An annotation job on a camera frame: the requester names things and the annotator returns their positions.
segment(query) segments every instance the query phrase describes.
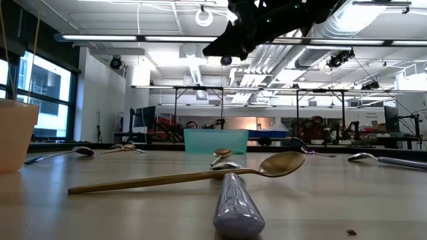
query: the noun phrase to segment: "wooden table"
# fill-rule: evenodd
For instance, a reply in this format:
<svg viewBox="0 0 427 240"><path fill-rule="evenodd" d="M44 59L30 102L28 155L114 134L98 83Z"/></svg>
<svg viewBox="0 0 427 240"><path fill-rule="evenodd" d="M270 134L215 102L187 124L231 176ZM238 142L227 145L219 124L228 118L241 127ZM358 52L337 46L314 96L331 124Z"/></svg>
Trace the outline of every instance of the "wooden table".
<svg viewBox="0 0 427 240"><path fill-rule="evenodd" d="M258 168L270 155L230 159ZM348 163L347 157L307 156L300 170L277 179L244 175L266 220L260 239L425 239L427 173L370 160ZM218 180L66 194L79 185L206 170L212 159L96 151L95 157L60 156L0 175L0 239L221 239L212 225ZM348 237L347 229L358 235Z"/></svg>

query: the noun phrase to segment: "wire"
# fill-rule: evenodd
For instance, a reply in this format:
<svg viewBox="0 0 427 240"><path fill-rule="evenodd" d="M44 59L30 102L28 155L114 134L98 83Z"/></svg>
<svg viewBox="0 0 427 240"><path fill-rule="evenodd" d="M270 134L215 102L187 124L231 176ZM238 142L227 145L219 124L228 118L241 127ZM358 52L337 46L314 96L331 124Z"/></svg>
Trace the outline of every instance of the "wire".
<svg viewBox="0 0 427 240"><path fill-rule="evenodd" d="M16 92L15 92L15 80L14 78L12 78L12 74L11 74L11 65L9 62L9 53L7 51L7 42L6 42L6 34L5 34L5 23L3 21L3 9L1 7L1 3L0 3L0 21L1 21L1 32L3 34L3 45L5 46L5 54L6 54L6 61L7 61L7 71L8 71L8 76L9 76L9 82L12 85L12 98L13 100L16 100Z"/></svg>
<svg viewBox="0 0 427 240"><path fill-rule="evenodd" d="M35 29L35 39L34 39L34 52L33 52L33 62L31 63L31 71L29 73L29 86L28 86L28 94L27 94L27 103L29 102L29 93L31 91L31 82L33 80L33 67L34 67L34 58L37 52L37 42L39 39L39 28L40 28L40 14L41 14L41 1L39 0L39 4L37 5L37 27Z"/></svg>

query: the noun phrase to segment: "crumb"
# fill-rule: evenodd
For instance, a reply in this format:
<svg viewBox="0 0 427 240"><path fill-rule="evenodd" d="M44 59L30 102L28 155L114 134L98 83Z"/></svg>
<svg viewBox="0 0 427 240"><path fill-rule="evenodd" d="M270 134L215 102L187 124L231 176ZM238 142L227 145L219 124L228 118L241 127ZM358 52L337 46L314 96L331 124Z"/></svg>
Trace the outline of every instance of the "crumb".
<svg viewBox="0 0 427 240"><path fill-rule="evenodd" d="M356 236L356 235L357 235L357 233L356 233L354 230L352 230L352 229L347 230L347 231L346 231L346 233L347 233L347 235L349 235L349 236Z"/></svg>

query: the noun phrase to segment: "translucent container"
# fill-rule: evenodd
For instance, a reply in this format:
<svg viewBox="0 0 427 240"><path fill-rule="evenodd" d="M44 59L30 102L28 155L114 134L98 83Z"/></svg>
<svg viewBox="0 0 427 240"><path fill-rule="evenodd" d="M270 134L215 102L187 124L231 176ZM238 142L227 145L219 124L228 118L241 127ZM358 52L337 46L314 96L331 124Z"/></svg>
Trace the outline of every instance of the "translucent container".
<svg viewBox="0 0 427 240"><path fill-rule="evenodd" d="M0 173L22 168L39 106L0 99Z"/></svg>
<svg viewBox="0 0 427 240"><path fill-rule="evenodd" d="M184 129L185 152L210 153L231 149L233 154L246 153L248 130Z"/></svg>

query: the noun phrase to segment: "computer screen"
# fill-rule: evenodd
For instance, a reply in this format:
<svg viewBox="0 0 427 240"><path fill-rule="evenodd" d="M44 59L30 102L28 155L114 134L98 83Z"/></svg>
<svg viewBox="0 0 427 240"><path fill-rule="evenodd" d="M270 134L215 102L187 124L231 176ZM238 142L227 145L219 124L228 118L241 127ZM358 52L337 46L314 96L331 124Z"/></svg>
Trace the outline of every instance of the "computer screen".
<svg viewBox="0 0 427 240"><path fill-rule="evenodd" d="M136 109L134 127L154 127L155 106Z"/></svg>
<svg viewBox="0 0 427 240"><path fill-rule="evenodd" d="M384 116L386 118L387 131L400 131L399 112L395 107L384 106Z"/></svg>

